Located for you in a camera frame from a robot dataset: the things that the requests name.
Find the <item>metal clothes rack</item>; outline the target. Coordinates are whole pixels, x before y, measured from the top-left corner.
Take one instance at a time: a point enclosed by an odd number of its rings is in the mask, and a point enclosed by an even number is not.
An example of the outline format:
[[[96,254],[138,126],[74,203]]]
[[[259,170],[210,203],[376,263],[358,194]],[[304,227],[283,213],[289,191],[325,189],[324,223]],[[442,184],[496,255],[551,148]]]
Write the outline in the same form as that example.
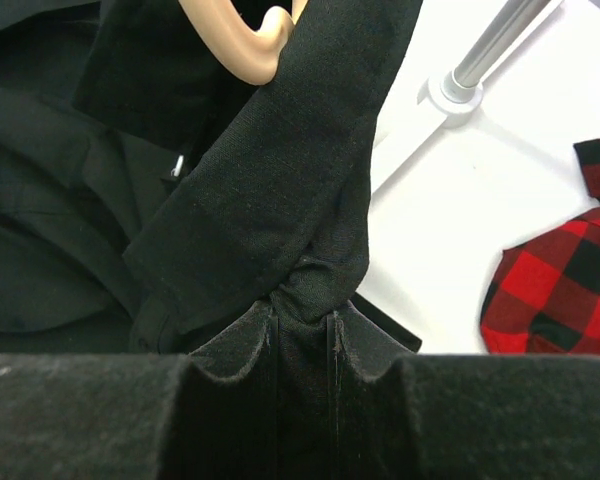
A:
[[[508,0],[457,66],[431,75],[419,92],[416,114],[432,133],[467,123],[484,97],[483,80],[560,6],[559,1]]]

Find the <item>beige wooden hanger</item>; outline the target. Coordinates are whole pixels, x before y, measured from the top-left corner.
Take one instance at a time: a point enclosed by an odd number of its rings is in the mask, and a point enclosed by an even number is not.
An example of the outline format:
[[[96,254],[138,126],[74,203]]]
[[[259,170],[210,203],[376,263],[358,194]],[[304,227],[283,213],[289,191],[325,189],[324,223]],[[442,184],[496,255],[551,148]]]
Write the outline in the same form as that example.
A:
[[[260,27],[251,29],[229,0],[179,2],[215,58],[236,78],[262,86],[276,75],[280,54],[307,3],[294,0],[290,11],[269,8]]]

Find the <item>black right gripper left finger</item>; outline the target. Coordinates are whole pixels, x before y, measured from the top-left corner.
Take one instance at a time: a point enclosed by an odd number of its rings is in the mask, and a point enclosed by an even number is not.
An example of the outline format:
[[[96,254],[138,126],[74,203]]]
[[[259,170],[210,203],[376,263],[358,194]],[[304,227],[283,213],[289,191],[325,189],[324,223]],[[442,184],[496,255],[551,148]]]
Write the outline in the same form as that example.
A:
[[[0,479],[272,479],[278,320],[189,355],[0,355]]]

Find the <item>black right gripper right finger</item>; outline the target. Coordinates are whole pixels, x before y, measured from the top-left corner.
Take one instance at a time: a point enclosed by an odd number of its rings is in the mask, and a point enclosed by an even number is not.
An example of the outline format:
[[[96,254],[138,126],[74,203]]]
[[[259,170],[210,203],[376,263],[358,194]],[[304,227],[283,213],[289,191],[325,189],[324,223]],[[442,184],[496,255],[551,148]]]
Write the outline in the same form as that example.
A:
[[[600,357],[422,355],[327,319],[335,479],[600,479]]]

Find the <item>red black plaid shirt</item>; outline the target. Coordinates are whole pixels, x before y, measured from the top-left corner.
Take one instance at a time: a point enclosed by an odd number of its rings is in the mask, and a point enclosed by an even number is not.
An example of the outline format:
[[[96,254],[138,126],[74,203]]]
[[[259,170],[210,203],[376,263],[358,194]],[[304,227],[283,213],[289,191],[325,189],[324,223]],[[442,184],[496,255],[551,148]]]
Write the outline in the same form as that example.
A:
[[[479,322],[491,353],[600,356],[600,139],[574,150],[599,204],[504,251]]]

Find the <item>black button shirt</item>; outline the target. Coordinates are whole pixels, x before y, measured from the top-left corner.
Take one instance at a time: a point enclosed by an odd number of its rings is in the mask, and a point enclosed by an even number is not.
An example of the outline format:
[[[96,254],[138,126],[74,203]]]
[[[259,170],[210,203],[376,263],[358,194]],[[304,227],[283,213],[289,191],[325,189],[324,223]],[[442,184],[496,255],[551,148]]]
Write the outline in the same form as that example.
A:
[[[302,336],[368,270],[370,155],[417,1],[313,1],[274,82],[175,1],[0,1],[0,353]]]

